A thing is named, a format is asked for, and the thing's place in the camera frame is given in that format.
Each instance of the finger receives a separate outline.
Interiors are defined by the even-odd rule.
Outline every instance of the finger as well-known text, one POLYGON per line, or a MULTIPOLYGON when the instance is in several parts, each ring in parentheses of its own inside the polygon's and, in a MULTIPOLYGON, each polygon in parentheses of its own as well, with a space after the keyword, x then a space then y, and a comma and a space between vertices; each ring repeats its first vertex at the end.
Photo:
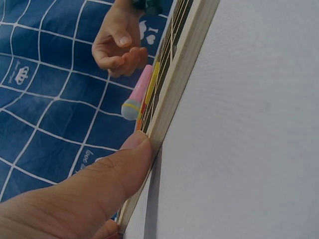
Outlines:
POLYGON ((109 57, 107 53, 92 47, 92 55, 97 65, 103 69, 115 69, 124 64, 124 59, 120 56, 109 57))
POLYGON ((119 47, 128 47, 132 43, 132 38, 126 31, 126 25, 123 22, 110 24, 107 31, 111 34, 119 47))
POLYGON ((114 234, 113 236, 106 239, 121 239, 121 236, 119 234, 114 234))
POLYGON ((118 225, 113 220, 107 220, 105 224, 95 233, 92 239, 105 239, 118 232, 118 225))
POLYGON ((55 186, 8 200, 2 208, 22 225, 48 235, 91 238, 138 191, 150 167, 151 153, 148 137, 136 131, 120 151, 55 186))
POLYGON ((144 68, 149 61, 148 51, 145 47, 140 48, 140 62, 138 64, 138 68, 144 68))
POLYGON ((138 47, 132 48, 130 52, 133 56, 133 60, 129 69, 124 73, 125 76, 131 76, 136 70, 136 67, 138 66, 138 63, 140 61, 140 51, 138 47))
POLYGON ((109 74, 112 77, 119 77, 119 76, 125 74, 125 72, 127 72, 129 70, 132 62, 134 61, 134 56, 131 52, 125 53, 122 57, 123 57, 125 63, 122 66, 120 66, 114 70, 109 71, 109 74))

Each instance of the crown icon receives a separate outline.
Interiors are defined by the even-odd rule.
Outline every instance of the crown icon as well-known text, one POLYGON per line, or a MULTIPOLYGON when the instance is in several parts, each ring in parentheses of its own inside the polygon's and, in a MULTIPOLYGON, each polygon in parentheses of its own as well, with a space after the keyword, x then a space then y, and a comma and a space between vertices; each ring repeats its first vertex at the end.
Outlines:
POLYGON ((28 78, 28 72, 29 72, 29 67, 27 66, 19 69, 19 72, 15 77, 15 81, 19 86, 22 85, 24 80, 28 78))

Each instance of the heart icon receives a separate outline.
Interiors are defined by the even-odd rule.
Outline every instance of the heart icon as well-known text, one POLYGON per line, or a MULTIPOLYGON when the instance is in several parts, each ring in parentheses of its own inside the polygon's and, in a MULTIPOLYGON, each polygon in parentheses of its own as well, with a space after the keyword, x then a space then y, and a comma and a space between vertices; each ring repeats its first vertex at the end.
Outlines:
POLYGON ((141 21, 140 22, 140 36, 141 36, 141 40, 144 38, 144 33, 146 32, 147 30, 147 27, 146 27, 146 21, 141 21))
POLYGON ((149 36, 146 38, 146 41, 148 42, 149 45, 153 45, 153 44, 154 44, 154 41, 155 41, 155 36, 154 36, 154 35, 149 35, 149 36))

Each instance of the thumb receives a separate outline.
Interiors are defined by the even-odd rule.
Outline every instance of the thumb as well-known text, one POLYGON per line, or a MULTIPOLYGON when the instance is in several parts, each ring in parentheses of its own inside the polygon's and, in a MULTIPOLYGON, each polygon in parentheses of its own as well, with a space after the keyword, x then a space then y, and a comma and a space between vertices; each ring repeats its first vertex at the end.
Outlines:
POLYGON ((113 23, 108 27, 108 32, 119 47, 127 47, 131 44, 132 38, 122 23, 113 23))
POLYGON ((7 201, 7 208, 25 205, 22 210, 16 209, 18 217, 26 218, 24 224, 49 235, 91 238, 141 187, 151 165, 151 155, 147 136, 136 131, 123 144, 122 150, 62 183, 7 201))

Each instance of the adult hand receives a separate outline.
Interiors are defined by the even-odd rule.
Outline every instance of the adult hand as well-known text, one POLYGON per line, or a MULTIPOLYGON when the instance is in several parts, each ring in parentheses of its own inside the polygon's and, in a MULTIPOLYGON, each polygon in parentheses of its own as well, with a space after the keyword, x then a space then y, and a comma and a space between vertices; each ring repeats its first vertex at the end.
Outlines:
POLYGON ((112 77, 130 76, 148 62, 147 49, 140 47, 142 14, 132 7, 132 1, 116 0, 104 18, 92 54, 98 66, 112 77))
POLYGON ((119 238, 110 218, 142 185, 151 154, 136 131, 120 151, 69 179, 0 204, 0 239, 119 238))

